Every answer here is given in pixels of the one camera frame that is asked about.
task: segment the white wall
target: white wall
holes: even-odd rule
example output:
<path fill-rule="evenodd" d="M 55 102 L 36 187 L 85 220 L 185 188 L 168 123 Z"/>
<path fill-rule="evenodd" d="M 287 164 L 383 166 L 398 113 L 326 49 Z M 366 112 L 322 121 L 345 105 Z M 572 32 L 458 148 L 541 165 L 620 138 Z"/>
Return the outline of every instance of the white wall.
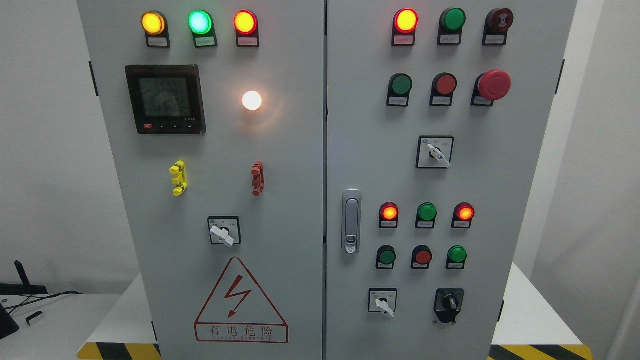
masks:
<path fill-rule="evenodd" d="M 566 62 L 562 80 L 549 114 L 547 132 L 540 149 L 538 167 L 513 259 L 527 277 L 533 273 L 603 2 L 578 0 L 573 16 L 564 53 Z"/>
<path fill-rule="evenodd" d="M 120 293 L 138 273 L 73 0 L 0 2 L 0 282 Z"/>
<path fill-rule="evenodd" d="M 604 3 L 531 277 L 597 359 L 640 359 L 639 17 Z"/>

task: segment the high voltage warning sign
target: high voltage warning sign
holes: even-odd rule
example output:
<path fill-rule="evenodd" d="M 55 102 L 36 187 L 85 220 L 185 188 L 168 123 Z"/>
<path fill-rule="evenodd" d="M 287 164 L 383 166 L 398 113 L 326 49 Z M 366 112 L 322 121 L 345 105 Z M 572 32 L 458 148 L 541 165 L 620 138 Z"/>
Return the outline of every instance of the high voltage warning sign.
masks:
<path fill-rule="evenodd" d="M 289 342 L 289 326 L 239 258 L 231 258 L 193 324 L 198 341 Z"/>

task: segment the yellow black hazard stripe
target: yellow black hazard stripe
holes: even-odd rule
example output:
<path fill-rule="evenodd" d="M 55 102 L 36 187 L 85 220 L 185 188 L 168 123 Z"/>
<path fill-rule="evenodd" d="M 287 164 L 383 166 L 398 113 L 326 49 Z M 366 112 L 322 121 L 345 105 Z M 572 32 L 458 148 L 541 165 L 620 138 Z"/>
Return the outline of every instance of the yellow black hazard stripe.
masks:
<path fill-rule="evenodd" d="M 586 345 L 491 345 L 488 360 L 593 360 Z"/>
<path fill-rule="evenodd" d="M 86 343 L 80 360 L 162 360 L 157 344 Z M 586 345 L 492 345 L 488 360 L 593 360 Z"/>

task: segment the green indicator light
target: green indicator light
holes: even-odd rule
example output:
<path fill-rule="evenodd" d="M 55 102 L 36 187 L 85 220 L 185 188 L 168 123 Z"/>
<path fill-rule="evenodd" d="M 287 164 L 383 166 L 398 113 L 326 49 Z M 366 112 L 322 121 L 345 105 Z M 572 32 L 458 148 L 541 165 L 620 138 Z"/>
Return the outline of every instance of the green indicator light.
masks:
<path fill-rule="evenodd" d="M 442 26 L 448 31 L 458 31 L 464 26 L 467 16 L 460 8 L 447 10 L 442 17 Z"/>
<path fill-rule="evenodd" d="M 393 263 L 395 260 L 396 260 L 396 255 L 389 250 L 383 251 L 380 254 L 380 262 L 383 263 L 384 265 L 389 265 Z"/>
<path fill-rule="evenodd" d="M 464 263 L 467 259 L 467 251 L 462 246 L 454 246 L 449 249 L 449 259 L 456 263 Z"/>
<path fill-rule="evenodd" d="M 436 207 L 430 202 L 425 202 L 418 208 L 418 217 L 423 221 L 433 221 L 437 214 Z"/>
<path fill-rule="evenodd" d="M 195 10 L 189 14 L 189 27 L 197 35 L 210 32 L 212 25 L 211 16 L 203 10 Z"/>
<path fill-rule="evenodd" d="M 396 76 L 393 83 L 391 84 L 391 89 L 393 89 L 393 91 L 398 95 L 404 95 L 408 93 L 409 90 L 411 90 L 412 86 L 413 81 L 411 81 L 411 78 L 409 78 L 407 75 L 401 74 Z"/>

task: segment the white switch handle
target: white switch handle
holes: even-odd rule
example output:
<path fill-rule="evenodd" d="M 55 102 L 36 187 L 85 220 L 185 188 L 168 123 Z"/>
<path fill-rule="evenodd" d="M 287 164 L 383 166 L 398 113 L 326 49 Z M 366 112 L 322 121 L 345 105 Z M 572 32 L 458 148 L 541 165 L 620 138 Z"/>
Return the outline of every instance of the white switch handle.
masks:
<path fill-rule="evenodd" d="M 232 247 L 234 246 L 234 242 L 236 241 L 235 239 L 233 239 L 233 237 L 229 236 L 229 231 L 225 230 L 225 229 L 220 229 L 217 226 L 212 226 L 211 230 L 209 231 L 210 234 L 217 236 L 218 237 L 218 241 L 220 243 L 225 244 L 227 247 Z"/>
<path fill-rule="evenodd" d="M 430 143 L 427 144 L 427 147 L 429 148 L 429 153 L 431 154 L 431 156 L 433 156 L 434 159 L 438 160 L 441 163 L 445 163 L 447 165 L 447 168 L 451 167 L 449 160 L 447 160 L 447 157 L 442 154 L 442 151 L 436 149 L 436 147 L 431 145 Z"/>
<path fill-rule="evenodd" d="M 395 318 L 394 311 L 391 310 L 389 304 L 386 301 L 376 299 L 376 307 L 380 310 L 380 313 L 387 318 Z"/>

